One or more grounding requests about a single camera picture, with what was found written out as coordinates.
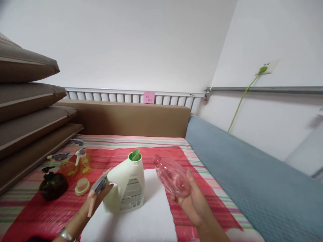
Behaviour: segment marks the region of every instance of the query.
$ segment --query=right hand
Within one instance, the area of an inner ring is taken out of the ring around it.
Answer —
[[[191,185],[190,194],[185,197],[171,195],[171,200],[177,202],[195,227],[202,226],[205,222],[214,221],[215,217],[203,193],[197,185],[189,170],[186,171],[187,179]]]

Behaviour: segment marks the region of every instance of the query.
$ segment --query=bracelet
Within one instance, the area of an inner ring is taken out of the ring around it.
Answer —
[[[59,236],[61,236],[63,239],[67,240],[68,242],[77,242],[77,239],[73,238],[64,227],[60,233]]]

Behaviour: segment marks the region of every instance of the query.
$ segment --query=gray cushion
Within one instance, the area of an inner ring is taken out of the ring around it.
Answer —
[[[64,124],[0,161],[0,196],[40,165],[48,155],[83,129],[81,124]]]
[[[0,159],[62,126],[75,115],[74,108],[51,106],[0,124]]]
[[[323,184],[198,117],[186,140],[265,241],[323,241]]]
[[[43,83],[1,84],[0,123],[46,108],[66,96],[65,88]]]
[[[59,73],[56,60],[25,50],[0,33],[0,83],[22,83]]]

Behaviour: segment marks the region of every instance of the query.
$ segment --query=white wall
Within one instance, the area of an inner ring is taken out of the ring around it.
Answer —
[[[317,117],[317,126],[286,159],[287,164],[309,176],[323,167],[323,116]]]
[[[237,0],[0,0],[0,32],[58,61],[64,87],[199,92]]]
[[[248,86],[262,63],[276,59],[256,86],[323,86],[322,13],[321,0],[239,0],[211,86]],[[200,116],[227,131],[241,96],[213,93]],[[231,134],[285,161],[321,107],[322,96],[249,93]]]

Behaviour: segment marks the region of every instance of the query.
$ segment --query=white detergent bottle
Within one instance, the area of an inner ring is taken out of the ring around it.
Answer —
[[[145,176],[142,156],[135,149],[107,174],[106,184],[116,183],[103,199],[107,212],[131,212],[144,204]]]

